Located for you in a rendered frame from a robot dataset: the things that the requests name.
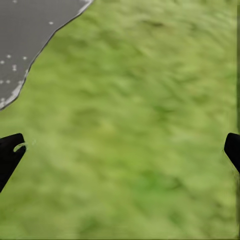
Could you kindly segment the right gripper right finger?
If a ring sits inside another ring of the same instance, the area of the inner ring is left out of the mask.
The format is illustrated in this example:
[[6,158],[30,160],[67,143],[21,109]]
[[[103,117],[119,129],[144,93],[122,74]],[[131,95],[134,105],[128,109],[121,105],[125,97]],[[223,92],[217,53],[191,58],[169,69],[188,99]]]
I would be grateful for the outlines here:
[[227,135],[224,151],[240,173],[240,135],[229,133]]

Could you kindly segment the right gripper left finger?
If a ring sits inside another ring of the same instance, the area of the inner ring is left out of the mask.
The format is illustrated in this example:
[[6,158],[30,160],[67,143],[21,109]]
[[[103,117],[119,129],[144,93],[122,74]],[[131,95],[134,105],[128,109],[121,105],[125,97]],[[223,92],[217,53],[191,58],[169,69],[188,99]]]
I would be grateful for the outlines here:
[[0,138],[0,193],[30,147],[22,133]]

